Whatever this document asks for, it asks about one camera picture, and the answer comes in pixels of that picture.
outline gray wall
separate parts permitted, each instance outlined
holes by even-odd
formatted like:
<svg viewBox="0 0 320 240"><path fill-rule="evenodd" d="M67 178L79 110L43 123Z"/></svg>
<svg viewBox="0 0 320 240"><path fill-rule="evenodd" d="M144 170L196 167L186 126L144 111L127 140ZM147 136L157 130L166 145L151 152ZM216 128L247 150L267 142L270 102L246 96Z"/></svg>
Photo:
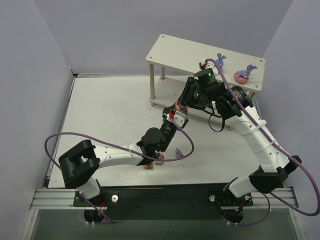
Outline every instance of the gray wall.
<svg viewBox="0 0 320 240"><path fill-rule="evenodd" d="M320 1L295 0L267 48L263 91L258 94L263 117L279 143L299 155L320 185ZM301 209L314 212L316 195L299 169L288 181ZM303 217L308 239L319 239L320 216Z"/></svg>
<svg viewBox="0 0 320 240"><path fill-rule="evenodd" d="M73 76L33 0L1 0L0 32L0 239L17 240Z"/></svg>
<svg viewBox="0 0 320 240"><path fill-rule="evenodd" d="M262 57L293 0L34 0L74 73L146 74L160 34Z"/></svg>

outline plush toy ear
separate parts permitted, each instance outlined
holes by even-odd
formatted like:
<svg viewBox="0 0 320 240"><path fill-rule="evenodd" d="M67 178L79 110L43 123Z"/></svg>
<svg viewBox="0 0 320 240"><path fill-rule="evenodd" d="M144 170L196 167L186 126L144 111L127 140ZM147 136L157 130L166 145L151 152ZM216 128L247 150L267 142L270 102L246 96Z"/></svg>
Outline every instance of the plush toy ear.
<svg viewBox="0 0 320 240"><path fill-rule="evenodd" d="M257 69L258 67L257 66L251 66L249 71L252 71L253 69Z"/></svg>

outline shelf leg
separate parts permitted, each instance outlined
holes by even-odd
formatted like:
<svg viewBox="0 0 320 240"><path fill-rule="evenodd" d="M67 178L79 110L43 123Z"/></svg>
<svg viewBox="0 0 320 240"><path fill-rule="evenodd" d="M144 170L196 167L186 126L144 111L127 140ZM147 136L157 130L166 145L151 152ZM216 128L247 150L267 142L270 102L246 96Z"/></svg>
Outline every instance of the shelf leg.
<svg viewBox="0 0 320 240"><path fill-rule="evenodd" d="M166 78L165 73L166 73L166 68L161 67L161 77L160 77L161 80L164 80Z"/></svg>
<svg viewBox="0 0 320 240"><path fill-rule="evenodd" d="M155 66L153 64L149 64L150 69L150 99L154 100L155 96Z"/></svg>
<svg viewBox="0 0 320 240"><path fill-rule="evenodd" d="M248 96L249 96L251 99L253 99L255 95L256 95L256 93L255 93L255 92L252 92L252 91L250 91L249 94L248 94Z"/></svg>

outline wooden shelf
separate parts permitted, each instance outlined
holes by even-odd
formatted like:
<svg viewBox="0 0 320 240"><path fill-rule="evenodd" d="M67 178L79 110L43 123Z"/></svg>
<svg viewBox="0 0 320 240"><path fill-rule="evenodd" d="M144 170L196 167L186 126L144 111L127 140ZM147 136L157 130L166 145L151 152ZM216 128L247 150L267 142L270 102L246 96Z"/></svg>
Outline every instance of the wooden shelf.
<svg viewBox="0 0 320 240"><path fill-rule="evenodd" d="M240 86L253 93L261 91L266 60L260 57L161 34L145 59L149 64L175 69L192 76L200 70L199 62L207 58L216 60L218 53L227 57L224 60L223 74L230 85ZM249 64L258 68L253 70L247 83L237 83L234 80L234 73L245 70ZM216 69L214 74L216 79L222 82Z"/></svg>

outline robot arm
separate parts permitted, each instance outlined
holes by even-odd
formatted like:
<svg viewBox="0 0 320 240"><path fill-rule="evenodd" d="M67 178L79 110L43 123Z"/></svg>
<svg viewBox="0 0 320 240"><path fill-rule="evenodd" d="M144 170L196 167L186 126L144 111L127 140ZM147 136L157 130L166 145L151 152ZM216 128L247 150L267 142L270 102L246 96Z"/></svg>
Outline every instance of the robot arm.
<svg viewBox="0 0 320 240"><path fill-rule="evenodd" d="M184 128L188 123L186 112L176 110L175 105L167 107L162 113L163 124L160 128L152 127L137 143L121 146L122 149L109 146L93 145L90 140L83 140L59 157L65 188L81 191L87 199L100 195L101 189L92 175L97 169L116 165L147 165L153 162L132 151L157 159L156 152L165 152L174 137L177 127Z"/></svg>
<svg viewBox="0 0 320 240"><path fill-rule="evenodd" d="M229 190L236 198L254 191L270 193L278 188L297 168L283 153L272 146L272 143L279 144L265 126L267 122L260 119L256 108L248 106L246 110L259 124L258 126L255 126L245 114L240 117L233 116L228 119L228 122L243 136L256 155L260 166L249 176L237 178L229 185ZM263 128L271 136L272 143L263 136L259 128ZM301 162L298 156L293 157Z"/></svg>
<svg viewBox="0 0 320 240"><path fill-rule="evenodd" d="M258 126L255 126L242 113L225 85L216 80L213 69L205 68L193 77L189 77L178 101L163 110L162 126L150 128L139 142L118 149L93 145L90 140L83 140L63 154L59 158L59 163L65 187L67 189L77 188L87 199L97 199L95 202L99 203L103 197L101 196L101 188L98 181L92 177L97 169L125 164L135 166L150 164L153 160L147 157L157 159L156 152L166 151L177 131L177 127L170 118L174 118L175 123L184 128L188 123L188 108L205 112L208 112L205 110L206 108L210 108L212 115L219 114L223 121L228 121L238 130L260 162L260 167L249 176L231 181L223 189L223 194L216 197L217 203L219 204L219 198L221 201L232 202L232 200L242 198L254 191L270 193L279 187L297 166L272 146L272 143L278 143L266 128L266 121L259 118L246 92L239 86L234 86L231 90L243 107L258 122ZM269 143L259 128L263 128L271 136L272 143Z"/></svg>

